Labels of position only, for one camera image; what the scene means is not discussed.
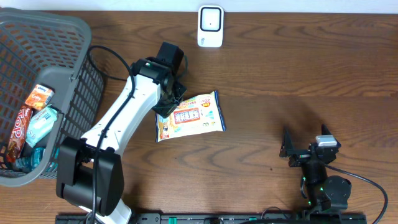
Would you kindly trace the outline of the yellow snack bag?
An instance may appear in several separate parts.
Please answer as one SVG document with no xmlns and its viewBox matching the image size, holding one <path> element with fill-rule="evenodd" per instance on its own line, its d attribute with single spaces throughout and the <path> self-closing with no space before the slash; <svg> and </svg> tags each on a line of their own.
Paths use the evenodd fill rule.
<svg viewBox="0 0 398 224">
<path fill-rule="evenodd" d="M 155 118 L 157 142 L 226 130 L 218 90 L 181 102 L 166 118 L 159 114 Z"/>
</svg>

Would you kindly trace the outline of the orange tissue pack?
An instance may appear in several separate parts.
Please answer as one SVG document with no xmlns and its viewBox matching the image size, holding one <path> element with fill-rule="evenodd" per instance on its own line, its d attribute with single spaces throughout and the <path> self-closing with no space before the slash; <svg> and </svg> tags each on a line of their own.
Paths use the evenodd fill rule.
<svg viewBox="0 0 398 224">
<path fill-rule="evenodd" d="M 48 105 L 54 94 L 52 89 L 36 84 L 25 100 L 25 104 L 35 110 L 42 110 Z"/>
</svg>

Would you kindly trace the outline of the light green wet wipes pack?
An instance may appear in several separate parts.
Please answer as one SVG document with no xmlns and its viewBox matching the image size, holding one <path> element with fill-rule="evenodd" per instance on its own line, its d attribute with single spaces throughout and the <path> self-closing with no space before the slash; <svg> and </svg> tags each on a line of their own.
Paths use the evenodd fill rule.
<svg viewBox="0 0 398 224">
<path fill-rule="evenodd" d="M 31 118 L 27 128 L 26 143 L 30 147 L 35 147 L 41 139 L 51 132 L 56 120 L 57 110 L 53 109 L 51 105 L 40 110 Z"/>
</svg>

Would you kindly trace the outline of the red chocolate bar wrapper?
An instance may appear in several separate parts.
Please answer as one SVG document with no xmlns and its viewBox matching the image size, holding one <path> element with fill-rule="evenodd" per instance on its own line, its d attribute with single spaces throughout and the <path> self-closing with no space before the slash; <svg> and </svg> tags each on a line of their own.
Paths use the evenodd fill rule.
<svg viewBox="0 0 398 224">
<path fill-rule="evenodd" d="M 27 105 L 22 105 L 17 114 L 7 147 L 6 159 L 10 163 L 15 162 L 21 156 L 31 117 L 32 108 Z"/>
</svg>

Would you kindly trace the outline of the blue mouthwash bottle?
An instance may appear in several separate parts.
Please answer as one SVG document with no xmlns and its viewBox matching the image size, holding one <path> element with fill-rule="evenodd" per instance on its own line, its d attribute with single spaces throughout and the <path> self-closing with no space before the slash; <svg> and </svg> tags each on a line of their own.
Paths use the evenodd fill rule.
<svg viewBox="0 0 398 224">
<path fill-rule="evenodd" d="M 44 147 L 37 147 L 32 151 L 31 155 L 17 159 L 12 164 L 12 168 L 23 172 L 31 172 L 40 164 L 44 152 L 45 152 Z M 54 159 L 57 159 L 58 153 L 59 153 L 59 148 L 56 148 L 55 152 L 53 153 Z M 46 172 L 53 171 L 54 169 L 57 168 L 57 166 L 58 165 L 55 162 L 51 162 L 45 171 Z"/>
</svg>

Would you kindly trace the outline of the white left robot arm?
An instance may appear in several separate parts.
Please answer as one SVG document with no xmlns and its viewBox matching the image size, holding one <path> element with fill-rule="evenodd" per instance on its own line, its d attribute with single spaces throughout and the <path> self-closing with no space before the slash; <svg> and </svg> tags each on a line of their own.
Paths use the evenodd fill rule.
<svg viewBox="0 0 398 224">
<path fill-rule="evenodd" d="M 67 137 L 58 152 L 56 194 L 87 211 L 80 223 L 128 223 L 132 210 L 123 202 L 124 150 L 146 114 L 169 116 L 186 87 L 177 74 L 183 50 L 163 42 L 155 57 L 126 65 L 123 91 L 104 116 L 80 138 Z"/>
</svg>

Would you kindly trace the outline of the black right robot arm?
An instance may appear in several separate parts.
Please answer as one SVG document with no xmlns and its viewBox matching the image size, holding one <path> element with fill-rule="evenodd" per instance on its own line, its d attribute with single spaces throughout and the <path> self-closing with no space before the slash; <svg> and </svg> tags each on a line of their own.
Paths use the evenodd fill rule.
<svg viewBox="0 0 398 224">
<path fill-rule="evenodd" d="M 308 199 L 313 213 L 340 212 L 348 208 L 351 182 L 338 175 L 329 176 L 326 166 L 336 159 L 341 144 L 326 125 L 307 149 L 296 149 L 287 129 L 284 129 L 280 157 L 289 158 L 289 167 L 302 170 L 301 193 Z"/>
</svg>

